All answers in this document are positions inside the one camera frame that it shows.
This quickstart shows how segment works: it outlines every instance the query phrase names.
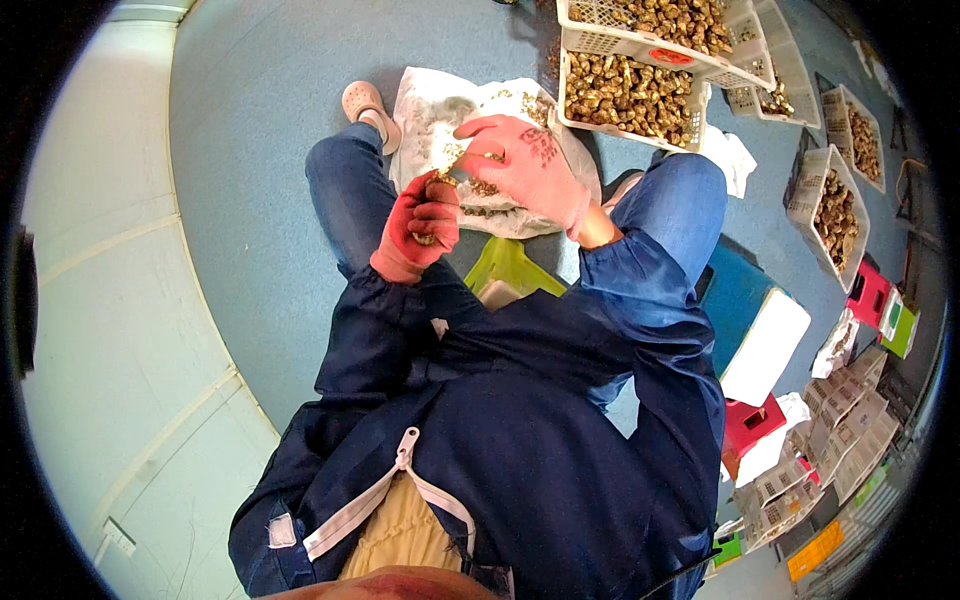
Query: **floor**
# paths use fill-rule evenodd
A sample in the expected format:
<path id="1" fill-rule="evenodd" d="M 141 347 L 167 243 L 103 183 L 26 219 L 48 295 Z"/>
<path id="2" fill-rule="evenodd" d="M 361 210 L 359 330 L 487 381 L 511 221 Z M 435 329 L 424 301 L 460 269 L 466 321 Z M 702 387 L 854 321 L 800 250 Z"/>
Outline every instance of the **floor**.
<path id="1" fill-rule="evenodd" d="M 868 76 L 846 35 L 805 0 L 779 4 L 811 78 L 820 73 L 849 87 L 886 136 L 893 102 Z M 344 287 L 303 176 L 314 142 L 347 124 L 340 109 L 343 88 L 369 80 L 390 107 L 406 65 L 441 69 L 477 84 L 532 77 L 556 88 L 545 60 L 559 34 L 553 3 L 474 0 L 447 11 L 437 6 L 430 0 L 202 0 L 180 27 L 170 145 L 183 224 L 228 349 L 278 429 L 298 406 L 315 399 L 329 316 Z M 734 117 L 716 88 L 707 120 L 736 133 L 759 163 L 746 198 L 730 199 L 724 233 L 755 254 L 812 317 L 774 389 L 777 395 L 799 391 L 845 300 L 784 216 L 784 188 L 802 129 Z M 824 131 L 811 133 L 826 144 Z M 628 169 L 646 168 L 654 150 L 607 135 L 581 139 L 594 153 L 604 184 Z M 871 218 L 868 251 L 882 273 L 898 281 L 906 235 L 892 216 L 901 156 L 885 152 L 886 195 L 866 183 L 859 187 Z M 453 255 L 462 274 L 485 235 L 468 231 L 463 239 Z M 575 249 L 562 236 L 532 240 L 527 251 L 547 271 L 576 277 Z M 862 328 L 861 344 L 870 337 Z M 635 414 L 628 386 L 611 418 L 629 432 Z"/>

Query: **dark blue work jacket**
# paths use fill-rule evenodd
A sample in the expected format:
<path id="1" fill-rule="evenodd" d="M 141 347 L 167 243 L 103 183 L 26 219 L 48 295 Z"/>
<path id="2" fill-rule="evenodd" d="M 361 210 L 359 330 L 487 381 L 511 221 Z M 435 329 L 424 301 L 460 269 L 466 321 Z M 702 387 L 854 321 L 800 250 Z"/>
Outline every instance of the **dark blue work jacket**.
<path id="1" fill-rule="evenodd" d="M 638 598 L 700 562 L 724 424 L 713 329 L 642 231 L 581 251 L 580 271 L 580 302 L 537 292 L 440 342 L 417 286 L 353 276 L 323 399 L 294 415 L 232 523 L 247 593 L 337 579 L 408 428 L 421 493 L 481 582 L 511 569 L 516 598 Z M 587 400 L 625 372 L 640 402 L 629 439 Z M 652 597 L 690 598 L 705 568 Z"/>

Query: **zipper pull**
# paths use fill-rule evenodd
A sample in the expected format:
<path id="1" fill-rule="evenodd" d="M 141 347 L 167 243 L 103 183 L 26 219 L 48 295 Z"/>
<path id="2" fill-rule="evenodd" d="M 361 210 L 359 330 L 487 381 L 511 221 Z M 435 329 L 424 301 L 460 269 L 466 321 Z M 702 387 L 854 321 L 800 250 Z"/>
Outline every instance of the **zipper pull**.
<path id="1" fill-rule="evenodd" d="M 407 430 L 403 432 L 403 439 L 400 440 L 400 445 L 396 447 L 395 463 L 400 470 L 406 470 L 413 462 L 414 444 L 417 443 L 419 437 L 420 430 L 417 427 L 407 427 Z"/>

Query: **work glove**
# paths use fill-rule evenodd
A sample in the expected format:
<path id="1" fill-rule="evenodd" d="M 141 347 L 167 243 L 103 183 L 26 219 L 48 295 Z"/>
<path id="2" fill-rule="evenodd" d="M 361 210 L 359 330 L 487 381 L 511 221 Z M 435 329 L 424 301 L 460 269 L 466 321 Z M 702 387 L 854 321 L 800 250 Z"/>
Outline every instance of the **work glove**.
<path id="1" fill-rule="evenodd" d="M 436 173 L 411 180 L 390 211 L 380 247 L 370 257 L 370 265 L 387 281 L 417 283 L 426 268 L 460 240 L 460 201 L 452 185 L 430 181 Z M 432 243 L 423 245 L 414 233 Z"/>
<path id="2" fill-rule="evenodd" d="M 577 239 L 590 192 L 573 178 L 549 131 L 495 114 L 467 121 L 453 136 L 473 138 L 458 162 L 460 169 L 492 183 L 517 204 L 564 228 L 571 240 Z M 503 161 L 491 156 L 502 156 Z"/>

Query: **hand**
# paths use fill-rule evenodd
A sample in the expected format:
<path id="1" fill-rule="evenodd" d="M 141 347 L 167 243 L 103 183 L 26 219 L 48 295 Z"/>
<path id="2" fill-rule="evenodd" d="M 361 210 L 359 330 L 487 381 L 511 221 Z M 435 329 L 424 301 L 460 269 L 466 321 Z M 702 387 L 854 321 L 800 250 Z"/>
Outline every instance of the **hand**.
<path id="1" fill-rule="evenodd" d="M 417 283 L 420 274 L 460 240 L 460 201 L 452 186 L 428 183 L 435 174 L 430 171 L 411 180 L 390 211 L 380 247 L 370 257 L 371 266 L 388 281 Z M 414 239 L 414 233 L 436 239 L 424 246 Z"/>
<path id="2" fill-rule="evenodd" d="M 587 216 L 590 192 L 573 178 L 550 132 L 505 114 L 468 121 L 453 133 L 473 137 L 459 168 L 496 185 L 521 206 L 550 219 L 576 240 Z M 503 156 L 503 162 L 485 157 Z"/>

